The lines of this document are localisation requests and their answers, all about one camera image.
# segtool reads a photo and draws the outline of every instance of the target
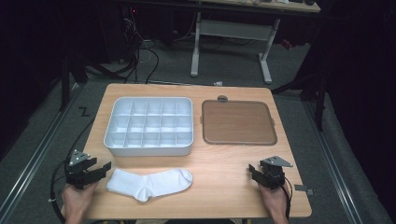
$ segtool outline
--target cable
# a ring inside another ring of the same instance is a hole
[[[184,39],[188,39],[188,38],[191,38],[191,37],[195,36],[195,35],[190,35],[190,36],[187,36],[187,35],[190,34],[190,32],[191,32],[191,30],[192,30],[192,27],[194,26],[194,22],[195,22],[196,16],[197,16],[197,13],[195,12],[195,13],[194,13],[194,17],[192,18],[192,23],[191,23],[191,26],[190,26],[189,31],[188,31],[183,37],[181,37],[181,38],[179,38],[179,39],[175,39],[174,41],[184,40]]]
[[[134,20],[134,14],[131,14],[131,16],[132,16],[132,20],[134,21],[134,25],[135,25],[136,22],[135,22],[135,20]],[[143,41],[143,43],[144,43],[145,46],[146,46],[146,50],[148,51],[148,59],[145,60],[145,61],[143,61],[143,62],[141,62],[141,63],[146,63],[146,62],[148,62],[148,61],[151,59],[151,54],[150,54],[149,52],[150,52],[150,51],[152,52],[152,50],[149,50],[148,46],[146,45],[145,39],[139,34],[139,32],[137,31],[137,28],[135,28],[135,29],[136,29],[135,34],[137,34],[137,35],[140,37],[140,39]]]
[[[220,48],[220,47],[222,46],[223,42],[224,42],[224,38],[223,38],[223,37],[220,37],[220,36],[212,36],[212,38],[208,38],[208,39],[216,39],[216,38],[220,38],[220,43],[219,43],[216,47],[210,49],[210,48],[204,47],[202,44],[200,44],[200,47],[201,47],[202,49],[209,49],[209,50],[215,50],[215,49]]]
[[[250,44],[250,42],[252,42],[252,41],[254,41],[253,43],[258,42],[258,40],[249,39],[249,40],[246,40],[245,43],[236,43],[236,42],[230,41],[232,39],[234,39],[234,38],[229,38],[229,40],[225,39],[224,42],[228,43],[228,44],[233,44],[233,45],[236,45],[236,46],[245,46],[245,45]]]
[[[140,48],[137,50],[137,61],[139,62],[140,59]],[[134,84],[138,84],[137,81],[137,65],[136,65],[136,69],[134,70]]]
[[[168,81],[160,81],[160,80],[149,80],[148,83],[156,83],[156,84],[165,84],[165,85],[180,85],[180,86],[195,86],[195,84],[190,84],[190,83],[180,83],[180,82],[168,82]]]
[[[127,45],[129,44],[129,42],[131,41],[129,38],[128,38],[128,31],[129,31],[129,29],[132,27],[132,26],[134,26],[134,24],[129,20],[129,19],[126,19],[126,18],[124,18],[124,21],[127,21],[127,23],[128,23],[128,27],[126,27],[126,29],[125,29],[125,31],[123,32],[123,34],[124,34],[124,36],[125,36],[125,41],[126,41],[126,43],[127,43]]]
[[[137,70],[137,62],[139,62],[139,49],[137,50],[137,57],[134,55],[134,67],[132,68],[131,72],[125,77],[123,83],[127,83],[128,78],[131,76],[131,74]]]
[[[154,43],[154,45],[153,46],[151,46],[151,47],[149,47],[149,48],[147,48],[147,49],[154,49],[156,46],[157,46],[157,41],[155,41],[155,40],[153,40],[153,39],[147,39],[147,40],[144,40],[145,42],[153,42]]]
[[[64,215],[62,215],[61,209],[59,208],[56,201],[56,194],[54,191],[55,185],[55,176],[58,173],[59,168],[61,168],[65,164],[65,161],[61,161],[52,172],[52,178],[50,182],[50,190],[49,190],[49,202],[52,204],[52,208],[55,211],[56,216],[61,220],[62,223],[65,223]]]
[[[49,185],[49,202],[52,204],[52,208],[56,214],[56,216],[59,218],[59,220],[61,220],[62,223],[65,223],[65,219],[64,219],[64,215],[61,212],[61,209],[59,208],[59,205],[57,204],[57,200],[56,200],[56,194],[55,194],[55,190],[54,190],[54,186],[55,183],[58,182],[58,180],[64,178],[64,176],[58,177],[57,179],[55,179],[56,174],[58,173],[58,170],[63,166],[64,167],[64,171],[66,170],[66,161],[69,158],[69,155],[71,153],[71,151],[74,149],[74,147],[76,146],[78,140],[81,138],[81,136],[85,133],[85,131],[88,129],[88,127],[90,127],[90,125],[93,123],[94,121],[94,117],[93,119],[85,126],[85,128],[80,132],[80,134],[78,135],[77,139],[75,140],[75,142],[73,143],[73,145],[70,147],[65,160],[61,161],[56,168],[53,170],[52,172],[52,177],[51,177],[51,181],[50,181],[50,185]]]
[[[180,44],[181,41],[186,41],[186,40],[188,40],[188,38],[185,38],[184,40],[180,40],[180,41],[174,42],[174,44],[176,44],[178,46],[181,46],[181,47],[189,47],[189,46],[192,46],[192,45],[195,44],[194,41],[190,41],[190,44]]]
[[[288,181],[289,186],[290,186],[290,196],[289,196],[288,192],[285,190],[283,185],[281,183],[279,183],[279,181],[277,181],[277,179],[272,175],[272,173],[268,172],[268,174],[275,180],[275,182],[282,188],[283,192],[285,193],[285,196],[286,196],[286,218],[289,219],[290,207],[291,207],[291,197],[293,196],[293,188],[291,187],[291,183],[286,177],[284,177]]]
[[[157,69],[157,67],[158,67],[158,63],[160,62],[160,58],[158,57],[158,55],[154,52],[154,51],[152,51],[151,49],[148,49],[149,51],[151,51],[154,55],[155,55],[155,57],[157,57],[157,63],[155,64],[155,67],[154,67],[154,69],[151,71],[151,73],[148,75],[148,77],[146,78],[146,84],[149,84],[149,78],[151,77],[151,75],[154,73],[154,71]]]
[[[124,20],[128,22],[128,27],[127,27],[126,31],[123,33],[125,35],[125,37],[128,39],[128,36],[126,35],[126,32],[131,27],[134,27],[134,35],[138,35],[141,38],[140,34],[137,32],[137,28],[136,28],[135,24],[129,19],[124,19]],[[115,78],[115,79],[125,79],[125,77],[121,77],[120,74],[134,69],[134,67],[136,66],[136,61],[135,61],[135,56],[134,56],[133,51],[138,48],[137,45],[141,44],[139,41],[135,41],[132,44],[130,44],[129,42],[130,41],[128,39],[128,43],[127,43],[128,50],[127,51],[128,51],[128,55],[131,55],[131,56],[129,57],[128,64],[125,67],[121,68],[120,70],[112,72],[112,71],[109,71],[108,69],[104,68],[100,64],[95,64],[95,63],[89,62],[87,59],[85,59],[85,58],[83,58],[81,56],[79,56],[79,59],[81,61],[83,61],[85,64],[90,65],[95,70],[100,72],[100,73],[97,73],[97,72],[92,71],[88,67],[85,67],[85,71],[87,73],[90,73],[90,74],[93,74],[93,75],[96,75],[96,76],[105,75],[105,76],[108,76],[108,77],[111,77],[111,78]]]

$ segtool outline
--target brown tray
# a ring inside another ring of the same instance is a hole
[[[274,145],[268,105],[254,101],[206,100],[202,104],[204,139],[209,144]]]

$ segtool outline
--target table top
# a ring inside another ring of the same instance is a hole
[[[305,3],[294,3],[288,2],[279,3],[276,0],[273,0],[269,3],[261,2],[259,4],[253,4],[252,0],[200,0],[201,2],[207,3],[220,3],[220,4],[232,4],[238,6],[245,6],[245,7],[263,7],[263,8],[271,8],[271,9],[280,9],[280,10],[291,10],[291,11],[300,11],[300,12],[320,12],[320,7],[317,3],[312,6],[309,6]]]
[[[225,95],[229,100],[260,101],[268,105],[275,123],[277,142],[273,146],[210,145],[203,139],[201,123],[202,102]],[[178,157],[113,157],[104,145],[106,127],[115,101],[125,96],[188,97],[192,101],[194,141],[191,154]],[[100,181],[87,218],[254,218],[269,217],[264,210],[257,183],[251,180],[248,165],[259,168],[259,161],[279,156],[292,163],[284,168],[286,178],[294,186],[302,185],[297,164],[276,104],[270,90],[265,88],[171,86],[143,84],[110,84],[104,94],[92,125],[85,153],[89,153],[101,167],[112,161],[112,169]],[[193,175],[191,186],[179,193],[150,198],[141,203],[133,197],[106,189],[115,168],[148,175],[183,168]],[[305,192],[293,191],[291,217],[308,217],[311,206]]]

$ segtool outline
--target white sock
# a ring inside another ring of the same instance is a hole
[[[192,174],[174,169],[151,175],[136,175],[116,169],[107,183],[107,189],[146,202],[149,197],[180,192],[192,183]]]

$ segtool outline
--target human hand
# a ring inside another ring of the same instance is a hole
[[[288,186],[283,185],[283,188],[288,193]],[[277,189],[270,189],[261,184],[259,184],[260,192],[262,193],[262,199],[264,201],[264,206],[271,215],[275,224],[288,224],[289,221],[286,218],[286,209],[288,198],[281,187]]]
[[[98,184],[99,181],[90,184],[85,189],[76,189],[73,185],[66,184],[62,194],[66,224],[82,223]]]

